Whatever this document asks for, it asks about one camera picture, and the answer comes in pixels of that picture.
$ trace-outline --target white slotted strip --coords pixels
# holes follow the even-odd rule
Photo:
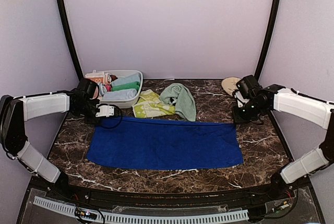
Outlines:
[[[35,196],[34,205],[49,209],[53,212],[75,218],[75,205],[64,204]],[[214,215],[199,216],[177,216],[177,217],[155,217],[155,216],[135,216],[120,215],[109,212],[101,213],[105,217],[105,223],[124,223],[124,224],[221,224],[232,223],[241,220],[248,220],[248,210],[234,211],[230,213],[221,213]],[[102,217],[98,214],[95,222],[102,223]]]

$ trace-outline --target marble tabletop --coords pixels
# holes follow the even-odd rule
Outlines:
[[[232,97],[221,88],[221,80],[145,80],[142,90],[160,94],[168,85],[184,84],[192,93],[197,108],[196,121],[231,123]],[[133,116],[132,109],[123,110]],[[183,120],[178,115],[160,119]],[[94,127],[83,117],[69,114],[55,140],[49,160],[66,172],[70,184],[131,193],[202,193],[268,184],[270,176],[288,158],[269,117],[264,125],[237,126],[237,140],[244,163],[222,169],[134,170],[99,166],[86,159]]]

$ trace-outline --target white wall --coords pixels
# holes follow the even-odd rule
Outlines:
[[[272,0],[65,0],[84,73],[146,78],[253,73]]]
[[[334,0],[281,0],[264,72],[264,86],[281,84],[334,101]],[[320,127],[276,113],[295,158],[319,145]],[[334,223],[334,167],[311,177],[326,222]]]
[[[56,0],[0,0],[0,96],[70,89],[77,78]],[[47,154],[64,115],[26,124],[33,145]],[[0,150],[1,223],[16,223],[30,174]]]

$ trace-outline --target black vertical post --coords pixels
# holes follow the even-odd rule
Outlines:
[[[266,36],[265,36],[265,40],[263,42],[260,58],[259,58],[259,61],[257,63],[257,67],[256,67],[255,74],[254,74],[254,77],[257,80],[259,80],[259,78],[260,78],[263,66],[264,66],[265,61],[266,61],[266,57],[267,57],[267,53],[268,53],[268,49],[269,49],[269,45],[270,45],[270,41],[271,41],[273,28],[275,26],[275,21],[276,21],[276,16],[277,16],[279,3],[280,3],[280,0],[272,0],[271,11],[270,11],[270,16],[269,16],[269,21],[268,21],[268,27],[267,27],[267,31],[266,31]]]
[[[69,49],[69,53],[71,55],[71,59],[72,59],[72,62],[75,68],[75,72],[77,73],[78,79],[81,80],[84,77],[84,75],[82,73],[78,55],[74,47],[74,42],[72,39],[72,34],[69,28],[69,23],[68,23],[68,19],[66,15],[65,3],[64,3],[64,0],[57,0],[57,3],[58,3],[59,14],[61,16],[63,30],[64,30],[67,46]]]

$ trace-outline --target white plastic bin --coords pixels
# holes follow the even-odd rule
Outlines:
[[[117,78],[130,76],[132,74],[139,74],[139,76],[140,76],[140,87],[139,87],[139,91],[138,91],[137,95],[133,99],[129,99],[129,100],[103,100],[103,99],[101,99],[100,103],[116,105],[119,108],[131,108],[134,104],[137,103],[137,101],[139,100],[139,95],[140,95],[141,88],[142,88],[142,81],[143,81],[142,72],[136,71],[136,70],[107,70],[107,71],[103,71],[103,72],[104,73],[109,73],[111,75],[115,75]]]

